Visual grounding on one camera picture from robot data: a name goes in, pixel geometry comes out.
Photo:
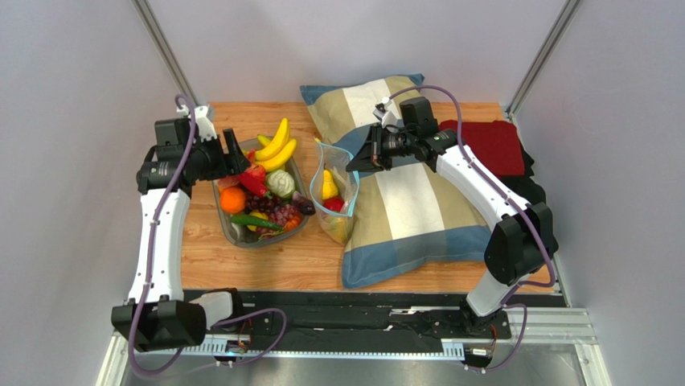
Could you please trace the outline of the yellow orange mango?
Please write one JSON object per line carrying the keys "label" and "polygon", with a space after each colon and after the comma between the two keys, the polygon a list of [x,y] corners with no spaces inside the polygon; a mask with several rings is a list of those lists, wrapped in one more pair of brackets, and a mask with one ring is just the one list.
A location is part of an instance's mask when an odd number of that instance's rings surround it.
{"label": "yellow orange mango", "polygon": [[346,244],[350,239],[353,229],[352,217],[341,216],[339,213],[324,213],[318,221],[322,230],[336,243]]}

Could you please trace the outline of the yellow pear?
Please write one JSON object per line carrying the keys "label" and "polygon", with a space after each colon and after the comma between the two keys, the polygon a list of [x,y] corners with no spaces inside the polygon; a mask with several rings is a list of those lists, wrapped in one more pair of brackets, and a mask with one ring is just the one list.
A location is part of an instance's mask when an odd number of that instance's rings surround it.
{"label": "yellow pear", "polygon": [[328,199],[333,199],[335,197],[338,197],[339,195],[339,189],[334,181],[334,176],[330,170],[325,169],[323,171],[323,180],[322,180],[322,189],[321,189],[321,198],[322,200],[326,201]]}

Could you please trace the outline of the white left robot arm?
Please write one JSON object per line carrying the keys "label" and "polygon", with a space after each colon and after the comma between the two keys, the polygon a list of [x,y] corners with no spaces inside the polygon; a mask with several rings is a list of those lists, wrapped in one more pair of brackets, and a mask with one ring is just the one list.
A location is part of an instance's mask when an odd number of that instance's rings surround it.
{"label": "white left robot arm", "polygon": [[229,319],[235,289],[214,289],[187,301],[181,283],[183,229],[198,181],[237,176],[249,161],[232,129],[221,137],[188,117],[156,121],[156,144],[136,174],[142,236],[136,275],[124,305],[111,312],[113,327],[138,352],[198,346]]}

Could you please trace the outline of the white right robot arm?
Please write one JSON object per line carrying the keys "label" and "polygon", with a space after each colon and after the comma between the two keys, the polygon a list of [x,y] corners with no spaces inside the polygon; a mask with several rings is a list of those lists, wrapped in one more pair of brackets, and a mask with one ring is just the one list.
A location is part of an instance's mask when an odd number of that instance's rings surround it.
{"label": "white right robot arm", "polygon": [[460,130],[439,130],[429,101],[423,97],[400,103],[400,119],[390,110],[391,97],[376,105],[371,125],[348,172],[391,170],[399,157],[412,157],[452,183],[487,222],[491,235],[484,252],[486,272],[461,309],[469,316],[489,317],[529,277],[550,266],[554,253],[552,210],[531,204],[514,193],[463,142]]}

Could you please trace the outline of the red apple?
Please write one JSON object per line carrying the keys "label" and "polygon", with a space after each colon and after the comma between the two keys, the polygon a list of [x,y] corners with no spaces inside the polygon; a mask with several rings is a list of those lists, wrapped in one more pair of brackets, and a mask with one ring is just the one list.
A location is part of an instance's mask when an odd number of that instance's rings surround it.
{"label": "red apple", "polygon": [[336,196],[323,201],[323,206],[325,209],[340,213],[345,206],[345,200]]}

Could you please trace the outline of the clear zip top bag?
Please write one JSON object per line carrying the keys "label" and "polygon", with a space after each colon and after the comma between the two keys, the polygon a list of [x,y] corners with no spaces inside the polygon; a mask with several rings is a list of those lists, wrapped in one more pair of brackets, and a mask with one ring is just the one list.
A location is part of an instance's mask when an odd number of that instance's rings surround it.
{"label": "clear zip top bag", "polygon": [[346,244],[354,226],[354,209],[359,193],[359,173],[347,171],[353,155],[348,150],[314,141],[318,167],[310,182],[315,216],[333,241]]}

